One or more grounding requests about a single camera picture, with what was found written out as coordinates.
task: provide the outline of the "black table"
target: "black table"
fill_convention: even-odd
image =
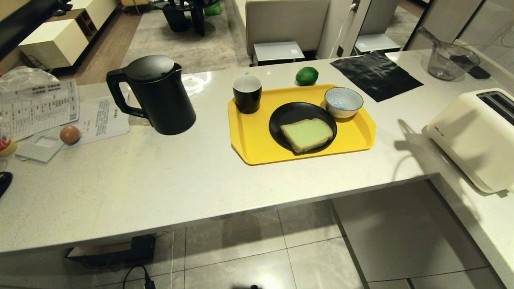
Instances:
[[[158,1],[150,2],[153,7],[162,10],[164,17],[168,21],[171,30],[182,32],[188,30],[190,21],[184,16],[185,11],[191,12],[194,31],[201,36],[205,36],[204,28],[204,8],[216,4],[219,0],[190,0],[188,6],[184,5],[184,0],[179,0],[176,4],[170,0],[169,2]]]

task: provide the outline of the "black kettle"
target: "black kettle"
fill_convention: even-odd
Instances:
[[[171,58],[151,55],[110,71],[106,81],[122,112],[148,119],[158,133],[175,135],[188,130],[196,120],[181,73],[182,67]],[[120,82],[130,85],[141,109],[127,105]]]

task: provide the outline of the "green bag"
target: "green bag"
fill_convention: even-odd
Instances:
[[[217,2],[214,5],[204,8],[205,15],[220,15],[222,13],[222,6]]]

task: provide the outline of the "toaster slot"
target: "toaster slot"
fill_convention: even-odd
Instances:
[[[514,102],[499,92],[480,94],[479,98],[510,124],[514,125]]]

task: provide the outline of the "gray carpet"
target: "gray carpet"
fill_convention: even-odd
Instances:
[[[147,55],[167,55],[182,66],[182,73],[248,67],[250,57],[234,15],[232,0],[220,1],[222,14],[205,16],[206,35],[190,27],[173,32],[162,11],[146,12],[123,60],[123,66]]]
[[[394,11],[393,19],[384,34],[403,49],[418,21],[418,17],[398,6]]]

